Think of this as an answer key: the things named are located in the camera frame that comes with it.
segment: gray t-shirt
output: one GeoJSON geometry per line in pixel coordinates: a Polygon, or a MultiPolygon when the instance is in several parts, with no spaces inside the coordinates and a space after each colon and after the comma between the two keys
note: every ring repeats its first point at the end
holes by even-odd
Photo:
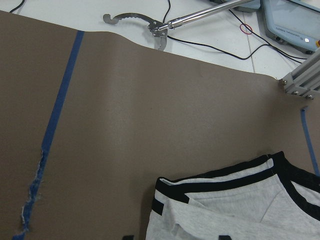
{"type": "Polygon", "coordinates": [[[282,152],[186,179],[159,178],[146,239],[320,239],[319,183],[282,152]]]}

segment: black cable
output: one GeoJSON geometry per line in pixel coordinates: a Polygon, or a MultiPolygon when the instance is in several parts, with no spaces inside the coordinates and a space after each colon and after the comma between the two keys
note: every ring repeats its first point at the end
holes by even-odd
{"type": "Polygon", "coordinates": [[[246,26],[246,24],[245,24],[233,11],[231,11],[231,10],[229,9],[229,12],[230,12],[236,19],[238,19],[239,22],[242,23],[242,24],[246,27],[246,29],[248,29],[253,35],[255,35],[256,37],[258,37],[258,38],[260,38],[261,40],[265,41],[267,44],[269,44],[269,45],[270,45],[274,50],[276,50],[277,52],[283,53],[283,54],[285,54],[285,55],[287,55],[287,56],[289,56],[289,57],[291,57],[291,58],[294,58],[294,59],[306,60],[306,58],[304,58],[304,57],[292,56],[292,55],[290,55],[290,54],[282,51],[281,49],[277,48],[276,46],[273,46],[273,45],[272,45],[270,42],[268,42],[265,38],[263,38],[262,36],[256,34],[254,31],[252,31],[251,29],[249,29],[249,28],[246,26]]]}
{"type": "Polygon", "coordinates": [[[22,2],[16,6],[14,9],[12,9],[9,13],[13,13],[15,10],[19,9],[24,3],[25,3],[26,0],[22,0],[22,2]]]}
{"type": "Polygon", "coordinates": [[[163,23],[165,22],[165,20],[166,20],[166,17],[167,17],[167,15],[168,15],[168,13],[169,13],[169,11],[170,11],[170,9],[171,9],[171,2],[170,2],[170,0],[168,0],[168,4],[169,4],[169,8],[168,8],[168,10],[166,11],[166,13],[165,13],[165,15],[164,15],[164,17],[163,17],[163,23]]]}
{"type": "MultiPolygon", "coordinates": [[[[168,10],[166,11],[166,13],[165,13],[165,15],[164,15],[163,22],[165,22],[166,17],[167,17],[167,15],[168,15],[168,13],[169,13],[169,11],[170,11],[170,9],[171,9],[170,0],[168,0],[168,4],[169,4],[169,8],[168,8],[168,10]]],[[[242,24],[244,24],[244,23],[241,21],[241,19],[238,18],[231,10],[229,10],[229,11],[230,11],[242,24]]],[[[306,59],[306,58],[302,58],[302,57],[291,56],[291,55],[287,54],[286,52],[284,52],[284,51],[278,49],[277,47],[273,46],[271,43],[269,43],[269,42],[268,42],[267,40],[265,40],[263,37],[259,36],[258,34],[256,34],[255,32],[251,31],[250,29],[249,29],[249,31],[252,32],[252,34],[254,34],[255,36],[257,36],[258,38],[264,40],[264,41],[266,42],[266,44],[262,44],[262,45],[258,46],[258,47],[257,47],[249,56],[247,56],[247,57],[240,57],[240,56],[237,56],[237,55],[235,55],[235,54],[233,54],[233,53],[230,53],[230,52],[228,52],[228,51],[224,51],[224,50],[222,50],[222,49],[219,49],[219,48],[214,47],[214,46],[211,46],[211,45],[202,44],[202,43],[197,43],[197,42],[192,42],[192,41],[185,41],[185,40],[181,40],[181,39],[178,39],[178,38],[169,36],[169,35],[168,35],[167,37],[168,37],[169,39],[172,39],[172,40],[175,40],[175,41],[178,41],[178,42],[182,42],[182,43],[186,43],[186,44],[192,44],[192,45],[198,45],[198,46],[203,46],[203,47],[211,48],[211,49],[217,50],[217,51],[219,51],[219,52],[222,52],[222,53],[224,53],[224,54],[230,55],[230,56],[232,56],[232,57],[234,57],[234,58],[237,58],[237,59],[240,59],[240,60],[247,60],[247,59],[249,59],[258,49],[260,49],[261,47],[264,47],[264,46],[271,47],[272,49],[274,49],[275,51],[279,52],[279,53],[280,53],[281,55],[283,55],[284,57],[286,57],[286,58],[288,58],[288,59],[290,59],[290,60],[292,60],[292,61],[295,61],[295,62],[297,62],[297,63],[299,63],[299,64],[301,64],[301,62],[300,62],[300,61],[297,61],[297,60],[295,60],[295,59],[293,59],[293,58],[303,59],[303,60],[306,59]]]]}
{"type": "Polygon", "coordinates": [[[240,56],[237,56],[233,53],[230,53],[230,52],[227,52],[227,51],[224,51],[224,50],[221,50],[217,47],[214,47],[214,46],[211,46],[211,45],[207,45],[207,44],[203,44],[203,43],[197,43],[197,42],[192,42],[192,41],[185,41],[185,40],[181,40],[181,39],[178,39],[178,38],[175,38],[175,37],[172,37],[172,36],[167,36],[169,39],[172,39],[172,40],[175,40],[175,41],[178,41],[178,42],[182,42],[182,43],[186,43],[186,44],[193,44],[193,45],[198,45],[198,46],[203,46],[203,47],[208,47],[208,48],[211,48],[211,49],[214,49],[214,50],[217,50],[219,52],[222,52],[224,54],[227,54],[227,55],[230,55],[232,57],[235,57],[237,59],[240,59],[240,60],[247,60],[249,58],[251,58],[251,56],[261,47],[264,47],[264,46],[269,46],[269,44],[262,44],[260,46],[258,46],[249,56],[247,57],[240,57],[240,56]]]}

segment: brown work surface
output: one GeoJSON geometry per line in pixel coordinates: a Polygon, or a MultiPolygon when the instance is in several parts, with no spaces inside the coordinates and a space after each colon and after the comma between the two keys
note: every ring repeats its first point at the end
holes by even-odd
{"type": "Polygon", "coordinates": [[[284,94],[265,75],[87,32],[32,213],[27,240],[142,240],[157,177],[230,166],[283,150],[313,172],[320,98],[284,94]]]}
{"type": "Polygon", "coordinates": [[[0,11],[0,239],[21,209],[77,31],[0,11]]]}

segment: red cable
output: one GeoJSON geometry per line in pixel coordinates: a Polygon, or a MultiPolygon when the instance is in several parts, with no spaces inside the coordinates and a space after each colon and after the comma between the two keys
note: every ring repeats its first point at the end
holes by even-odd
{"type": "Polygon", "coordinates": [[[243,32],[244,34],[247,34],[247,35],[250,35],[250,34],[252,34],[252,32],[253,32],[252,27],[250,27],[248,24],[245,24],[245,23],[241,24],[241,25],[239,26],[239,28],[240,28],[241,32],[243,32]],[[245,26],[245,29],[249,29],[250,32],[248,33],[248,32],[246,32],[246,31],[244,31],[244,30],[242,29],[242,26],[245,26]]]}

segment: blue tape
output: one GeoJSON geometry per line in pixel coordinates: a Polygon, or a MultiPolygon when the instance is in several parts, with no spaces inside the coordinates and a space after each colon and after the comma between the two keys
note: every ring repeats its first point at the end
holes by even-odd
{"type": "Polygon", "coordinates": [[[22,207],[21,217],[22,217],[22,223],[23,223],[23,231],[20,234],[14,235],[12,237],[12,240],[23,240],[25,238],[26,232],[29,231],[29,222],[30,222],[30,217],[32,213],[32,207],[36,201],[38,189],[44,174],[49,151],[52,145],[52,141],[54,139],[59,117],[66,99],[69,83],[75,67],[76,59],[79,53],[79,49],[81,46],[84,33],[85,32],[83,31],[78,31],[76,34],[76,37],[72,46],[72,50],[69,56],[69,60],[64,71],[60,89],[53,106],[49,123],[46,127],[46,131],[41,144],[41,152],[42,152],[41,159],[38,164],[35,178],[29,187],[29,199],[22,207]]]}
{"type": "Polygon", "coordinates": [[[320,176],[316,155],[315,155],[315,152],[314,152],[314,148],[312,147],[312,142],[311,142],[311,138],[310,138],[309,130],[308,130],[308,125],[307,125],[307,119],[306,119],[306,111],[307,111],[307,109],[308,109],[308,107],[306,106],[306,107],[304,107],[304,108],[302,108],[300,110],[301,122],[302,122],[302,127],[303,127],[303,131],[304,131],[306,144],[307,144],[308,149],[309,149],[309,154],[310,154],[310,157],[311,157],[314,173],[315,173],[315,175],[320,176]]]}

